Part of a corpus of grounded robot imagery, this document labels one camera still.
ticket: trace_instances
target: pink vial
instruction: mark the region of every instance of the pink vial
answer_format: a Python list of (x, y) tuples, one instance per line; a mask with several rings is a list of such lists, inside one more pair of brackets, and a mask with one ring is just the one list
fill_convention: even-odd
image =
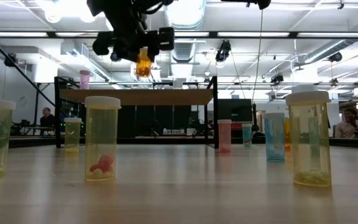
[(90, 88), (90, 72), (86, 70), (80, 71), (80, 89), (89, 90)]
[(218, 120), (219, 152), (231, 152), (231, 120)]

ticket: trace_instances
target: person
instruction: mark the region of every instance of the person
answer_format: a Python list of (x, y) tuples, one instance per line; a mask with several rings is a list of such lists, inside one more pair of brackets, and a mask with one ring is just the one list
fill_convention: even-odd
[(356, 138), (358, 132), (357, 112), (354, 109), (345, 110), (345, 121), (338, 123), (335, 127), (335, 138)]
[(48, 127), (48, 128), (54, 127), (55, 117), (53, 114), (50, 113), (50, 109), (49, 108), (42, 109), (42, 114), (44, 116), (40, 119), (41, 127)]

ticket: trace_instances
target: robotic arm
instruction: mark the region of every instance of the robotic arm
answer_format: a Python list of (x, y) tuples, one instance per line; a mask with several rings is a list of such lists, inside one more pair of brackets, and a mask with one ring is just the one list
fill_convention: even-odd
[[(174, 0), (87, 0), (93, 16), (104, 13), (114, 28), (114, 32), (100, 32), (93, 50), (97, 55), (108, 55), (109, 47), (114, 47), (110, 59), (114, 62), (126, 59), (137, 61), (140, 49), (147, 47), (147, 56), (153, 62), (160, 50), (173, 50), (175, 31), (172, 27), (159, 31), (147, 30), (147, 15), (156, 13), (162, 6)], [(259, 9), (269, 6), (271, 0), (221, 0), (246, 2), (259, 5)]]

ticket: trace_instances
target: ceiling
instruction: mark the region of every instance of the ceiling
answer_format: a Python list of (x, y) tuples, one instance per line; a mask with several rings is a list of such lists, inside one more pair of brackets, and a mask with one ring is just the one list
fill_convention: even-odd
[[(94, 22), (82, 22), (77, 16), (63, 17), (57, 23), (49, 23), (45, 19), (44, 10), (39, 8), (37, 1), (49, 0), (0, 0), (0, 30), (57, 30), (57, 31), (102, 31), (108, 30), (106, 19), (98, 16)], [(338, 10), (339, 0), (272, 0), (269, 8), (264, 10), (262, 30), (264, 31), (357, 31), (358, 25), (358, 0), (344, 0), (344, 9)], [(204, 23), (201, 30), (208, 31), (259, 31), (261, 28), (261, 11), (252, 5), (246, 8), (245, 4), (221, 3), (220, 0), (207, 0)], [(150, 29), (158, 29), (167, 25), (164, 12), (161, 10), (149, 16), (147, 23)], [(196, 56), (191, 62), (193, 69), (188, 80), (203, 81), (205, 73), (210, 76), (217, 75), (219, 82), (242, 82), (253, 83), (270, 81), (274, 73), (272, 71), (278, 64), (288, 60), (294, 55), (302, 55), (313, 52), (331, 40), (273, 40), (273, 39), (229, 39), (232, 47), (231, 56), (225, 61), (223, 68), (217, 68), (214, 55), (221, 44), (221, 39), (200, 39), (202, 43), (196, 45)], [(78, 78), (79, 70), (85, 69), (75, 60), (70, 60), (69, 55), (61, 55), (62, 39), (0, 39), (3, 46), (34, 46), (56, 57), (61, 63), (67, 64), (72, 70), (65, 70), (59, 74)], [(93, 40), (76, 39), (77, 44), (84, 43), (91, 49)], [(328, 61), (319, 61), (305, 66), (308, 70), (318, 71), (318, 82), (329, 82), (332, 77), (340, 77), (346, 72), (358, 69), (358, 43), (341, 50), (343, 60), (331, 64)], [(97, 56), (90, 52), (90, 57), (115, 81), (133, 81), (129, 72), (131, 63), (122, 60), (112, 62), (108, 56)], [(161, 68), (162, 80), (172, 77), (170, 68), (171, 57), (169, 52), (162, 52), (156, 58), (156, 63)], [(297, 71), (291, 67), (283, 67), (282, 73), (285, 82), (302, 80), (297, 76)], [(358, 73), (340, 79), (340, 82), (358, 82)]]

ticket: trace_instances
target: wooden table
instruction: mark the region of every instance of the wooden table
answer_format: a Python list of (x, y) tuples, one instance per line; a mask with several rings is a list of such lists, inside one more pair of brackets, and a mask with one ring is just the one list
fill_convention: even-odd
[(293, 185), (263, 145), (119, 146), (116, 180), (85, 183), (84, 149), (11, 149), (0, 223), (358, 223), (358, 149), (332, 147), (333, 187)]

